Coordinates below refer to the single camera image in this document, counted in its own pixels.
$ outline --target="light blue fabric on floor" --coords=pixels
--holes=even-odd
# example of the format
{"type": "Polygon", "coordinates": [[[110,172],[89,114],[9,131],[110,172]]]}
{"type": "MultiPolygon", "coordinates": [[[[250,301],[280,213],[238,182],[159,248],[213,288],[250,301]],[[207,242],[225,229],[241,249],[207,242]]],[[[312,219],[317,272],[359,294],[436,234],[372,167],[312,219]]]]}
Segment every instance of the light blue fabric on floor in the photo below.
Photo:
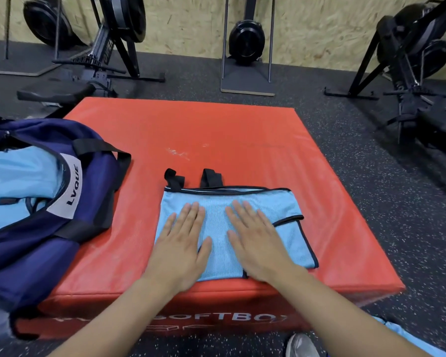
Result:
{"type": "Polygon", "coordinates": [[[375,318],[377,321],[383,323],[389,329],[391,329],[392,331],[398,333],[400,336],[404,337],[409,342],[411,342],[412,344],[418,346],[423,351],[425,351],[426,353],[432,355],[433,357],[446,357],[446,352],[444,352],[444,351],[440,350],[439,348],[436,348],[436,347],[434,347],[434,346],[432,346],[432,345],[422,341],[419,338],[416,338],[415,336],[411,335],[410,333],[405,331],[403,328],[401,328],[401,326],[399,326],[398,324],[391,323],[391,322],[385,322],[383,319],[378,318],[378,317],[373,317],[373,318],[375,318]]]}
{"type": "MultiPolygon", "coordinates": [[[[18,203],[0,205],[0,228],[30,216],[25,198],[54,198],[63,171],[58,160],[45,150],[28,147],[0,151],[0,198],[20,198],[18,203]]],[[[37,210],[46,202],[40,202],[37,210]]]]}
{"type": "MultiPolygon", "coordinates": [[[[252,189],[232,190],[251,191],[252,189]]],[[[228,192],[228,189],[213,189],[213,191],[228,192]]],[[[211,236],[213,240],[213,248],[206,270],[199,281],[242,277],[243,268],[236,259],[226,234],[228,230],[234,230],[234,228],[224,209],[231,206],[235,199],[240,203],[247,200],[255,210],[261,209],[272,223],[302,214],[294,194],[287,190],[268,190],[245,195],[199,195],[195,190],[192,190],[192,194],[165,191],[160,205],[155,241],[157,241],[167,218],[173,212],[178,214],[185,203],[198,202],[206,211],[198,246],[201,246],[207,236],[211,236]]],[[[313,257],[301,233],[298,221],[278,226],[276,230],[294,263],[306,268],[318,266],[317,260],[313,257]]]]}

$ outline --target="blue backpack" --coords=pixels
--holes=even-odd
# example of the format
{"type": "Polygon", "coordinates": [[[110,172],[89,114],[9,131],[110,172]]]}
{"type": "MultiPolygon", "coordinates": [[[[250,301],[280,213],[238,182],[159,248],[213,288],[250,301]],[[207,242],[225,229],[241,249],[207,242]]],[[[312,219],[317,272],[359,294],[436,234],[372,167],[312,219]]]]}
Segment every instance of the blue backpack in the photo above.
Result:
{"type": "Polygon", "coordinates": [[[130,162],[76,121],[0,119],[2,311],[44,300],[80,244],[111,226],[130,162]]]}

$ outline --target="red vinyl surface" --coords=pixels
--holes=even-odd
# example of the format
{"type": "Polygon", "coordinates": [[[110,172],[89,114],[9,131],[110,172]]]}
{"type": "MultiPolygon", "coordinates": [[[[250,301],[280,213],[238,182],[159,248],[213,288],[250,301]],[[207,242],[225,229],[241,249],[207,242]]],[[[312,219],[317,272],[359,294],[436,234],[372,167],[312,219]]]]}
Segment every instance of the red vinyl surface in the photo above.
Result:
{"type": "MultiPolygon", "coordinates": [[[[116,198],[112,228],[81,247],[66,276],[39,306],[47,315],[93,318],[141,276],[154,244],[167,168],[185,176],[186,187],[198,187],[202,170],[211,168],[222,173],[225,185],[291,189],[320,263],[312,271],[319,280],[359,305],[404,290],[294,109],[86,98],[67,119],[93,128],[131,153],[133,162],[116,198]]],[[[37,330],[27,322],[18,325],[37,330]]],[[[272,330],[303,328],[304,323],[270,286],[226,279],[200,282],[179,294],[153,325],[157,331],[167,326],[162,330],[183,333],[184,326],[272,330]]]]}

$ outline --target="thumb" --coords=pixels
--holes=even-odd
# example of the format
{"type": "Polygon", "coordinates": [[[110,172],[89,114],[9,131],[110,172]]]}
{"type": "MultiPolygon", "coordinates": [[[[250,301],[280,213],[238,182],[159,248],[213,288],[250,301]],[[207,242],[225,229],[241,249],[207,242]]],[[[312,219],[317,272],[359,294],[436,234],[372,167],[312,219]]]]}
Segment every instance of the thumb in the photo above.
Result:
{"type": "Polygon", "coordinates": [[[199,276],[205,271],[206,264],[208,263],[208,258],[210,257],[210,253],[212,252],[212,239],[210,237],[206,237],[203,240],[202,246],[200,246],[200,251],[196,256],[196,265],[199,276]]]}
{"type": "Polygon", "coordinates": [[[228,230],[228,239],[230,240],[231,246],[233,247],[234,253],[236,254],[236,257],[241,263],[241,260],[244,255],[244,248],[243,244],[241,244],[241,239],[233,230],[228,230]]]}

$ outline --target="osb board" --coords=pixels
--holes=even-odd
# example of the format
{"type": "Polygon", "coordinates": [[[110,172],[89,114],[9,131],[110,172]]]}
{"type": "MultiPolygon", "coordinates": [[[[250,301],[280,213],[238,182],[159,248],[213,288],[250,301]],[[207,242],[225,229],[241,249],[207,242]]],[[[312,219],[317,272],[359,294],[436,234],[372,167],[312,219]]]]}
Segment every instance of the osb board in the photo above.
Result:
{"type": "MultiPolygon", "coordinates": [[[[221,58],[225,0],[144,0],[147,36],[138,51],[221,58]]],[[[383,15],[425,0],[276,0],[273,62],[356,70],[383,15]]],[[[228,32],[243,17],[245,0],[230,0],[228,32]]],[[[36,42],[12,0],[11,38],[36,42]]],[[[89,42],[97,31],[89,0],[64,0],[73,29],[89,42]]],[[[0,0],[0,38],[5,0],[0,0]]],[[[258,0],[255,19],[266,32],[268,59],[271,0],[258,0]]],[[[436,75],[446,79],[446,66],[436,75]]]]}

